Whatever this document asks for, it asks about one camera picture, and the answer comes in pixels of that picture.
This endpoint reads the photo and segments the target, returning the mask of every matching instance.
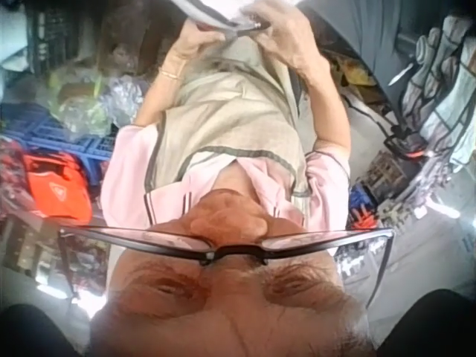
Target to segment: pink shirt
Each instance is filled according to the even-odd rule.
[[[264,158],[235,158],[222,154],[194,166],[182,181],[146,194],[146,171],[157,137],[155,126],[126,126],[119,131],[101,193],[104,217],[110,227],[147,229],[151,223],[178,219],[184,213],[184,206],[194,206],[208,193],[220,170],[233,160],[247,172],[262,206],[270,215],[302,223],[302,214],[288,200],[286,179],[280,175],[280,165]],[[306,163],[312,191],[308,231],[345,229],[349,200],[348,161],[330,147],[311,152],[306,156]]]

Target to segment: eyeglass temple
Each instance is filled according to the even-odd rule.
[[[59,247],[59,255],[61,256],[61,261],[62,261],[63,273],[65,274],[66,281],[68,282],[69,288],[71,289],[73,298],[75,297],[77,298],[78,294],[73,284],[73,274],[71,273],[71,269],[69,265],[69,256],[68,256],[68,250],[66,248],[65,237],[62,237],[61,233],[58,232],[57,240],[58,240],[58,247]]]
[[[388,260],[390,259],[390,253],[392,252],[392,245],[393,245],[393,237],[389,237],[387,239],[387,244],[385,245],[384,256],[382,257],[382,264],[380,264],[379,272],[377,273],[377,281],[375,283],[375,287],[373,288],[372,294],[365,305],[365,309],[369,309],[372,305],[375,297],[377,296],[377,292],[380,290],[380,286],[384,279],[385,271],[387,269]]]

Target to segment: gold bracelet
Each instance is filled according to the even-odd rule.
[[[173,73],[164,71],[162,67],[158,68],[158,73],[163,74],[165,77],[172,78],[173,80],[181,80],[181,78]]]

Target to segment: nose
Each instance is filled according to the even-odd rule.
[[[204,278],[210,288],[209,301],[224,302],[237,296],[260,297],[262,295],[260,264],[249,256],[223,257],[208,266]]]
[[[211,215],[198,216],[190,223],[190,232],[207,237],[216,247],[256,242],[268,231],[268,223],[261,216],[236,208],[226,208]]]

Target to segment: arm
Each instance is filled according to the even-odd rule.
[[[175,54],[168,53],[162,69],[180,77],[186,65],[187,61],[176,57]],[[163,112],[172,108],[180,86],[181,79],[168,77],[162,71],[159,71],[144,98],[144,102],[134,120],[134,125],[148,126],[159,121]]]
[[[188,63],[197,57],[204,47],[224,40],[222,33],[200,31],[193,22],[187,20],[147,92],[134,124],[149,126],[159,121],[163,112],[173,107]]]
[[[350,125],[330,66],[316,44],[309,20],[283,0],[258,0],[244,9],[270,22],[254,39],[271,55],[294,69],[306,82],[311,99],[315,149],[336,148],[350,156]]]
[[[318,139],[314,150],[335,147],[345,158],[350,157],[350,125],[341,96],[332,80],[329,64],[303,75],[311,100],[314,130]]]

